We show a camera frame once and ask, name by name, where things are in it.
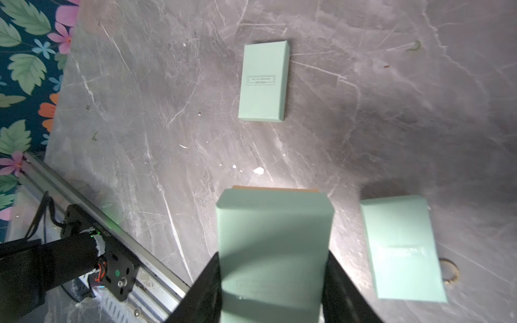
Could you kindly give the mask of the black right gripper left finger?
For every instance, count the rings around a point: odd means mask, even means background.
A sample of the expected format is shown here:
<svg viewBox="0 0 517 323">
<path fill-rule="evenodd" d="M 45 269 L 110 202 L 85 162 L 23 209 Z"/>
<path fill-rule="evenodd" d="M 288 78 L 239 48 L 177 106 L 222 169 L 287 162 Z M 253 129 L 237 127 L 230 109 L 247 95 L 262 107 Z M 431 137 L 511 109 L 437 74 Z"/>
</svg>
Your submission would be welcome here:
<svg viewBox="0 0 517 323">
<path fill-rule="evenodd" d="M 222 276 L 219 254 L 215 253 L 183 300 L 164 321 L 217 323 L 221 312 Z"/>
</svg>

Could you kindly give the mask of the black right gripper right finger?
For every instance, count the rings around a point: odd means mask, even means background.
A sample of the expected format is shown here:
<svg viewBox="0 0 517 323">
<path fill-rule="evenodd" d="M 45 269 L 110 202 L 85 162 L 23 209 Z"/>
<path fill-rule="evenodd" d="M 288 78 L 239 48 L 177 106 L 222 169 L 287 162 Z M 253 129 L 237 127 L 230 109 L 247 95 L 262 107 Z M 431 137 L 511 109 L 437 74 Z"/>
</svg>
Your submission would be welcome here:
<svg viewBox="0 0 517 323">
<path fill-rule="evenodd" d="M 322 307 L 326 323 L 383 323 L 332 252 L 325 267 Z"/>
</svg>

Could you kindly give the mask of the mint green box lid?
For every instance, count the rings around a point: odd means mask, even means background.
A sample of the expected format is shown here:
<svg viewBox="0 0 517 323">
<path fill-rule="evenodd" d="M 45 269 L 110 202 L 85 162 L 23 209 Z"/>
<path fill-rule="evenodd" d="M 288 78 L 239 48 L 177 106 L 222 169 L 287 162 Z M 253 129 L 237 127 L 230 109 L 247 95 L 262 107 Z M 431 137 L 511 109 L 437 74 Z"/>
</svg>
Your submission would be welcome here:
<svg viewBox="0 0 517 323">
<path fill-rule="evenodd" d="M 419 195 L 365 199 L 360 209 L 377 298 L 445 303 L 426 200 Z"/>
</svg>

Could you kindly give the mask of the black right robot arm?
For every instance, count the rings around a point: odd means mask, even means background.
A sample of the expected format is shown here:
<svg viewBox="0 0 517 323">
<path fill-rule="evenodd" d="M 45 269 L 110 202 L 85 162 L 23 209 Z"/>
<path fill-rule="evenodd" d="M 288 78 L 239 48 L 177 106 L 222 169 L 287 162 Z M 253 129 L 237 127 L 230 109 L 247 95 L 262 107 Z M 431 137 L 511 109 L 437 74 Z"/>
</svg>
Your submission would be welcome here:
<svg viewBox="0 0 517 323">
<path fill-rule="evenodd" d="M 90 272 L 98 264 L 94 237 L 82 234 L 43 244 L 25 238 L 1 245 L 1 321 L 15 322 L 45 303 L 46 293 Z M 381 317 L 351 282 L 333 254 L 324 274 L 316 313 L 326 322 L 381 322 Z M 256 300 L 238 299 L 222 289 L 219 255 L 214 254 L 201 276 L 167 322 L 222 322 L 233 314 L 249 322 L 301 322 L 307 311 Z"/>
</svg>

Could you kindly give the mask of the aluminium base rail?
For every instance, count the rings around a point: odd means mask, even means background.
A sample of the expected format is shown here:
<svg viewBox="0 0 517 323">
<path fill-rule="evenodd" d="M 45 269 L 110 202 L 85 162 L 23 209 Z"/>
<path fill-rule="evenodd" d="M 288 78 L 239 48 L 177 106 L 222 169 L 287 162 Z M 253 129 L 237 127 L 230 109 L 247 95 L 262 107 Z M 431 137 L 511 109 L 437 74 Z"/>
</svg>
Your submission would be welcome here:
<svg viewBox="0 0 517 323">
<path fill-rule="evenodd" d="M 39 157 L 26 155 L 20 182 L 37 199 L 46 192 L 54 199 L 57 220 L 67 225 L 62 236 L 93 229 L 103 237 L 106 265 L 100 284 L 127 311 L 130 321 L 166 321 L 189 290 L 181 278 Z"/>
</svg>

